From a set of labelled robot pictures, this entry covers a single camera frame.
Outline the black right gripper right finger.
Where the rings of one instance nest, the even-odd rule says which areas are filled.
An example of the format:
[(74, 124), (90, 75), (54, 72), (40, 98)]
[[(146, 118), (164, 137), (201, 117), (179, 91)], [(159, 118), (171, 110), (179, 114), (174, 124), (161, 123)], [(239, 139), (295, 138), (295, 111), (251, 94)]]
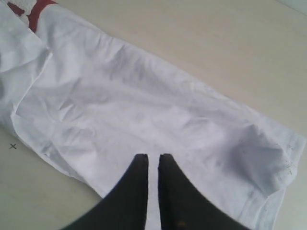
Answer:
[(163, 230), (240, 229), (195, 188), (171, 154), (159, 157), (158, 200)]

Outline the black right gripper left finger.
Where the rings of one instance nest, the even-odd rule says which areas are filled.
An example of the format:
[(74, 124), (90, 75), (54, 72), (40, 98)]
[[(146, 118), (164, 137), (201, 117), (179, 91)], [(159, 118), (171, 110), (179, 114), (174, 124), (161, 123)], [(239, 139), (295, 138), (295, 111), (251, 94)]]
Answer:
[(116, 186), (94, 208), (64, 229), (145, 229), (148, 205), (148, 169), (148, 155), (135, 155)]

